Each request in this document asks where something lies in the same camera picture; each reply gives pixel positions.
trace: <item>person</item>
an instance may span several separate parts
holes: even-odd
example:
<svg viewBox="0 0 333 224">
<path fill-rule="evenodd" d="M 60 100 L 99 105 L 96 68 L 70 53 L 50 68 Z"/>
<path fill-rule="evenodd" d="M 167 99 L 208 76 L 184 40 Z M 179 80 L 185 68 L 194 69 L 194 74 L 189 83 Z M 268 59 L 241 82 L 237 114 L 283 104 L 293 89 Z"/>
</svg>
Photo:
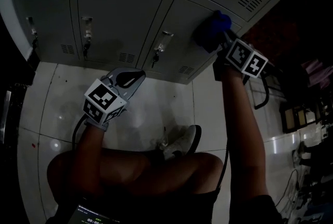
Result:
<svg viewBox="0 0 333 224">
<path fill-rule="evenodd" d="M 232 165 L 229 223 L 283 223 L 267 192 L 264 144 L 242 75 L 227 67 L 221 79 Z M 47 223 L 81 223 L 72 218 L 81 198 L 112 223 L 211 223 L 223 163 L 208 153 L 188 154 L 198 133 L 191 126 L 163 150 L 128 153 L 103 149 L 104 131 L 87 126 L 75 152 L 49 164 L 59 206 Z"/>
</svg>

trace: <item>tile floor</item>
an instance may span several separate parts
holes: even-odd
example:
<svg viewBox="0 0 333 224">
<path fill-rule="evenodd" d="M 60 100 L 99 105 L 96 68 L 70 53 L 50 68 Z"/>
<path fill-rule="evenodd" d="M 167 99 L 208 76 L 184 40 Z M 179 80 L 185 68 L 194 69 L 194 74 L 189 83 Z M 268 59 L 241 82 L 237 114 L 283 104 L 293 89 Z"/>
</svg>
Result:
<svg viewBox="0 0 333 224">
<path fill-rule="evenodd" d="M 56 155 L 71 149 L 74 127 L 83 115 L 83 94 L 96 78 L 107 72 L 39 64 L 34 83 L 28 88 L 23 103 L 18 145 L 20 188 L 30 223 L 45 223 L 55 214 L 57 204 L 47 183 L 47 166 Z M 246 88 L 252 105 L 264 100 L 260 79 L 251 80 Z M 294 134 L 283 134 L 278 111 L 283 100 L 279 91 L 271 92 L 269 103 L 254 110 L 265 142 L 267 187 L 275 203 L 281 198 L 293 170 L 291 151 L 298 146 L 300 139 L 311 146 L 321 138 L 321 130 L 315 125 Z M 180 130 L 192 124 L 202 127 L 197 151 L 210 152 L 224 160 L 226 125 L 222 86 L 214 81 L 211 66 L 189 85 L 146 79 L 132 97 L 128 112 L 110 124 L 104 147 L 150 150 L 163 137 L 164 127 L 170 137 L 175 137 Z M 77 141 L 82 131 L 83 127 L 78 132 Z M 230 179 L 228 164 L 214 205 L 213 223 L 228 223 Z M 278 209 L 284 209 L 284 202 Z"/>
</svg>

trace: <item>white cube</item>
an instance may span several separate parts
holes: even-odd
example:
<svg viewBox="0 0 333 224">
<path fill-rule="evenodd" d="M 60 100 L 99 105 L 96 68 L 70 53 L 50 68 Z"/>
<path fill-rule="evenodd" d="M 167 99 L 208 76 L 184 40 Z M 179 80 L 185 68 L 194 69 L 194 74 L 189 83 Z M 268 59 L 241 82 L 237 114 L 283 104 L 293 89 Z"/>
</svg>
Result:
<svg viewBox="0 0 333 224">
<path fill-rule="evenodd" d="M 83 111 L 100 125 L 119 116 L 127 106 L 127 101 L 98 79 L 90 86 L 84 96 Z"/>
<path fill-rule="evenodd" d="M 234 41 L 226 59 L 240 72 L 254 78 L 259 76 L 268 61 L 266 57 L 240 39 Z"/>
</svg>

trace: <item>white sneaker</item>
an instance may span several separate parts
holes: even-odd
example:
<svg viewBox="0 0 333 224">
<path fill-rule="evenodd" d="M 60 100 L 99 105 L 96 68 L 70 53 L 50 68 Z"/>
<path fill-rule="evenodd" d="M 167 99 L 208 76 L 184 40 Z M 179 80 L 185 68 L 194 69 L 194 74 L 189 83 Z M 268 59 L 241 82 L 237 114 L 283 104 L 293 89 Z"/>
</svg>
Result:
<svg viewBox="0 0 333 224">
<path fill-rule="evenodd" d="M 198 125 L 189 126 L 185 134 L 173 144 L 163 146 L 164 159 L 169 160 L 175 157 L 193 154 L 200 142 L 201 127 Z"/>
</svg>

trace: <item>black sleeve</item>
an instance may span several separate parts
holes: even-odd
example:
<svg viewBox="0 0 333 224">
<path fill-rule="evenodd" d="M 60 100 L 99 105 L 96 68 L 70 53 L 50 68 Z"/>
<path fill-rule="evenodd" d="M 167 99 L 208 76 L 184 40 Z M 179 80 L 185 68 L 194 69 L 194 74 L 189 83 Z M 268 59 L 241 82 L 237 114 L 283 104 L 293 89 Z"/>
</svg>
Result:
<svg viewBox="0 0 333 224">
<path fill-rule="evenodd" d="M 280 213 L 269 195 L 260 195 L 230 208 L 229 224 L 248 223 L 282 224 Z"/>
</svg>

